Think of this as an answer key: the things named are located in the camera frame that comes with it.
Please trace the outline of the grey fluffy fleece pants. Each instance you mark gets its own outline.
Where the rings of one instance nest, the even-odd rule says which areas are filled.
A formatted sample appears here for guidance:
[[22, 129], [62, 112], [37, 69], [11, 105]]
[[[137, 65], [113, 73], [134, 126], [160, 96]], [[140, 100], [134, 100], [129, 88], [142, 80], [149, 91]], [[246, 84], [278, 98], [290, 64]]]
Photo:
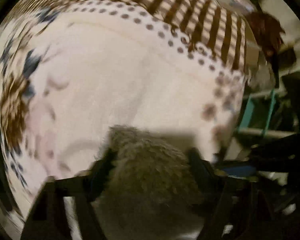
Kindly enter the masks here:
[[113, 126], [105, 150], [117, 157], [93, 208], [107, 239], [195, 239], [204, 195], [186, 154], [157, 135]]

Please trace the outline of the teal drying rack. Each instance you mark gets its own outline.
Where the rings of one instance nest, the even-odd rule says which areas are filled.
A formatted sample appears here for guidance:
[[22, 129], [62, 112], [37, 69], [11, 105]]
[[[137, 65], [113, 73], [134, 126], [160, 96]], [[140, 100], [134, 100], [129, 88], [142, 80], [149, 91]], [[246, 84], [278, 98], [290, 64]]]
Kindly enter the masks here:
[[280, 139], [297, 133], [299, 121], [288, 95], [272, 89], [244, 97], [236, 131], [250, 137]]

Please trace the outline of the floral white bed blanket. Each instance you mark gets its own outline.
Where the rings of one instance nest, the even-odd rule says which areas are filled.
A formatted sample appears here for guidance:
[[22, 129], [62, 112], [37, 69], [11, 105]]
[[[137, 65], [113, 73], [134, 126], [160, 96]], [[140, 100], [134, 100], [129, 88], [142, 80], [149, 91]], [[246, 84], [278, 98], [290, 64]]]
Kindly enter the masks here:
[[16, 210], [84, 170], [113, 125], [214, 161], [241, 109], [247, 25], [215, 0], [26, 0], [0, 25], [0, 141]]

